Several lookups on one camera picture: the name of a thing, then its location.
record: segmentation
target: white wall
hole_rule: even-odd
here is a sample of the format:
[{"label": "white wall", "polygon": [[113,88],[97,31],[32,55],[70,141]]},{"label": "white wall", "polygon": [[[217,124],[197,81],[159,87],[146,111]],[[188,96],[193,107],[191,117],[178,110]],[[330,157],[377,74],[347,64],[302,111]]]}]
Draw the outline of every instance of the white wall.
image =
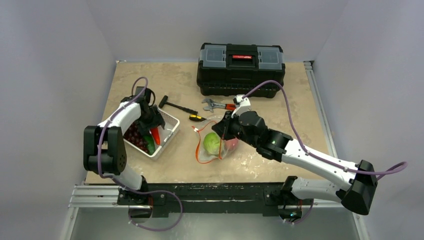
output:
[{"label": "white wall", "polygon": [[196,61],[204,42],[281,45],[313,60],[348,0],[87,0],[119,60]]},{"label": "white wall", "polygon": [[314,63],[341,158],[384,177],[366,218],[371,239],[423,239],[424,1],[350,0]]},{"label": "white wall", "polygon": [[58,239],[114,65],[86,1],[1,1],[0,239]]}]

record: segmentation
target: gray floor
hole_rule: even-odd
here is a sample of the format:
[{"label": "gray floor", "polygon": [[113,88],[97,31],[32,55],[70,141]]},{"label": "gray floor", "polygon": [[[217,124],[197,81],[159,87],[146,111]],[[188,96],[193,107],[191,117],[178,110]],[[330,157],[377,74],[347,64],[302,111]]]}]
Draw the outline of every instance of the gray floor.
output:
[{"label": "gray floor", "polygon": [[[169,218],[152,218],[148,227],[166,227]],[[260,214],[185,213],[181,222],[165,232],[151,232],[128,224],[125,208],[80,208],[72,240],[359,240],[353,215],[341,207],[314,208],[304,222],[291,226],[279,217]]]}]

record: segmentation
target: black hammer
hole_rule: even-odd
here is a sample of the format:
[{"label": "black hammer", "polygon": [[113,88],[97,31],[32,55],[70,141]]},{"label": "black hammer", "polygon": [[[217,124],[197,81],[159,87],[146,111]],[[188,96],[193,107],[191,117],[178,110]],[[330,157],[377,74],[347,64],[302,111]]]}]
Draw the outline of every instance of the black hammer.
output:
[{"label": "black hammer", "polygon": [[181,109],[184,112],[189,113],[189,114],[194,114],[194,115],[197,115],[198,114],[198,111],[191,110],[190,108],[183,107],[183,106],[178,106],[178,105],[175,105],[173,103],[168,102],[168,96],[167,95],[163,96],[162,100],[159,103],[159,108],[163,108],[165,104],[168,104],[170,106],[173,106],[174,108],[177,108],[177,109]]}]

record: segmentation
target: adjustable wrench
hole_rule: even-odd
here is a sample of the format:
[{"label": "adjustable wrench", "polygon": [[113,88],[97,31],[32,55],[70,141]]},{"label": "adjustable wrench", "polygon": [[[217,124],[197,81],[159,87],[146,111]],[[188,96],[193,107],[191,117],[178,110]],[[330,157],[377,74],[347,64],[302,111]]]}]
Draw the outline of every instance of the adjustable wrench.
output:
[{"label": "adjustable wrench", "polygon": [[214,112],[214,109],[227,109],[231,111],[236,109],[235,104],[218,103],[218,102],[214,102],[210,98],[205,98],[201,103],[202,104],[207,103],[207,106],[205,106],[203,110],[211,111],[212,113]]}]

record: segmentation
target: green cucumber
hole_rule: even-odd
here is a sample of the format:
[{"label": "green cucumber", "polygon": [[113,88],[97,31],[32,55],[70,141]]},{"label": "green cucumber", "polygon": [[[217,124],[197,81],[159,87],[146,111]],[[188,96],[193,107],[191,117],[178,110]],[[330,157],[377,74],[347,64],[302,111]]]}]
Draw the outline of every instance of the green cucumber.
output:
[{"label": "green cucumber", "polygon": [[151,135],[144,135],[143,139],[147,142],[146,147],[149,155],[153,155],[156,151],[155,140]]}]

